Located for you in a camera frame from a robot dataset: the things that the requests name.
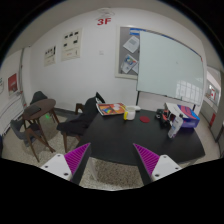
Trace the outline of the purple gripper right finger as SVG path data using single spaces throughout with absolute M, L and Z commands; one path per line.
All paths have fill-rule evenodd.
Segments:
M 168 155 L 159 156 L 136 143 L 133 146 L 138 161 L 138 169 L 144 185 L 148 185 L 181 170 L 181 167 Z

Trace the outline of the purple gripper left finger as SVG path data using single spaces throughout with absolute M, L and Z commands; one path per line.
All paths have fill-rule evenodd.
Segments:
M 68 180 L 76 185 L 81 181 L 91 154 L 91 144 L 87 143 L 67 154 L 56 154 L 41 169 Z

